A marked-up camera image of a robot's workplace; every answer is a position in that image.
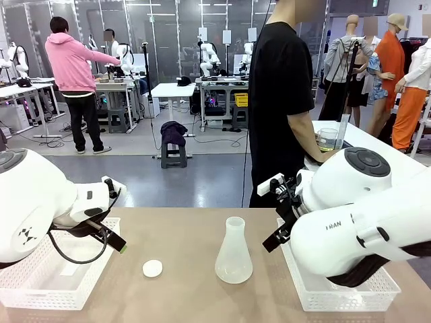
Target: glass beaker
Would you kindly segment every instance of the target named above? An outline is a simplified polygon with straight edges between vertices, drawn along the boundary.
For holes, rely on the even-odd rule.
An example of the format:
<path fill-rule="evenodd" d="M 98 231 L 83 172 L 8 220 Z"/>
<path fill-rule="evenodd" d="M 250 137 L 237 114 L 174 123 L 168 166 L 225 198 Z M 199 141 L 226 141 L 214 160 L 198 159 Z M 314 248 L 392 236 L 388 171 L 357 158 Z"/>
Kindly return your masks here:
<path fill-rule="evenodd" d="M 335 129 L 324 128 L 317 131 L 317 145 L 321 151 L 331 151 L 335 149 L 338 131 Z"/>

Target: jacket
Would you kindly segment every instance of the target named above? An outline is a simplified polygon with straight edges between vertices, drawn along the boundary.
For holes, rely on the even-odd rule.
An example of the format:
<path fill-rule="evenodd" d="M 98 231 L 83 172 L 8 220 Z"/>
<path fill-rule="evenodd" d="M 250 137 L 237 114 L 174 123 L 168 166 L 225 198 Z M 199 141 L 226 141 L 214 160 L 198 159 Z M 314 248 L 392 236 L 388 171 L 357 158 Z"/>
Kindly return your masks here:
<path fill-rule="evenodd" d="M 347 72 L 352 61 L 354 42 L 352 38 L 354 35 L 347 35 L 335 39 L 329 47 L 325 59 L 324 74 L 325 78 L 330 82 L 346 83 Z M 360 48 L 368 58 L 373 54 L 370 45 L 362 39 L 360 41 Z"/>
<path fill-rule="evenodd" d="M 46 40 L 45 49 L 53 68 L 55 83 L 60 91 L 96 91 L 96 84 L 87 61 L 120 64 L 118 59 L 89 50 L 63 32 L 51 34 Z"/>
<path fill-rule="evenodd" d="M 186 145 L 186 139 L 183 137 L 183 135 L 187 131 L 189 130 L 186 127 L 177 123 L 176 121 L 166 122 L 160 129 L 160 133 L 162 134 L 162 142 L 184 147 Z"/>
<path fill-rule="evenodd" d="M 428 91 L 431 79 L 431 40 L 419 47 L 411 56 L 409 73 L 404 77 L 406 87 L 416 87 Z"/>

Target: man in pink hoodie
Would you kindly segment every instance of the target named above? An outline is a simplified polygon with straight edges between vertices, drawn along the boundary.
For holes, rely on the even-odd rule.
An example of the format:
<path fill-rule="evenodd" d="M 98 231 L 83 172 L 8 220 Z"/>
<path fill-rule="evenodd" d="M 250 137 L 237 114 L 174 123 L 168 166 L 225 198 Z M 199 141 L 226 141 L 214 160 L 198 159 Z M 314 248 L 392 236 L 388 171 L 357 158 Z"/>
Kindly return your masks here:
<path fill-rule="evenodd" d="M 86 152 L 86 140 L 81 131 L 82 116 L 87 122 L 93 141 L 93 153 L 105 153 L 100 140 L 100 127 L 96 111 L 96 84 L 87 61 L 119 65 L 121 62 L 109 55 L 87 49 L 68 35 L 69 24 L 62 17 L 53 17 L 49 24 L 52 34 L 45 43 L 46 53 L 53 68 L 55 83 L 66 99 L 71 116 L 73 141 L 79 154 Z"/>

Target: orange pants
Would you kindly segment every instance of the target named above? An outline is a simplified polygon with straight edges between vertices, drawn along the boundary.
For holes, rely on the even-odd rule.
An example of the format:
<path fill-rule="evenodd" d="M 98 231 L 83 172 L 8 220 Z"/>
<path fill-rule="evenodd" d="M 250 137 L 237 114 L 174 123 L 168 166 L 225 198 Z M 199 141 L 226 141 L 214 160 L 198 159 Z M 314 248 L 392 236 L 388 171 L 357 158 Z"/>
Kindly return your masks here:
<path fill-rule="evenodd" d="M 426 93 L 424 89 L 416 87 L 405 88 L 392 131 L 392 145 L 395 149 L 407 149 L 410 146 L 411 137 L 424 107 Z"/>

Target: white shirt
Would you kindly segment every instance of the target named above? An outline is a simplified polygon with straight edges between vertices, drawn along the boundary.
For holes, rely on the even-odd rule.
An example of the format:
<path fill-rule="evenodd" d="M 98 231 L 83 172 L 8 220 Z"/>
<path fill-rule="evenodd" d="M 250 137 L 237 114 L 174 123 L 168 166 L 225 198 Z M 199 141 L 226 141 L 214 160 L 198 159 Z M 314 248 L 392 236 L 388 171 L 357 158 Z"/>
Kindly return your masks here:
<path fill-rule="evenodd" d="M 428 91 L 431 79 L 431 39 L 419 47 L 411 56 L 409 73 L 404 77 L 406 87 L 416 87 Z"/>

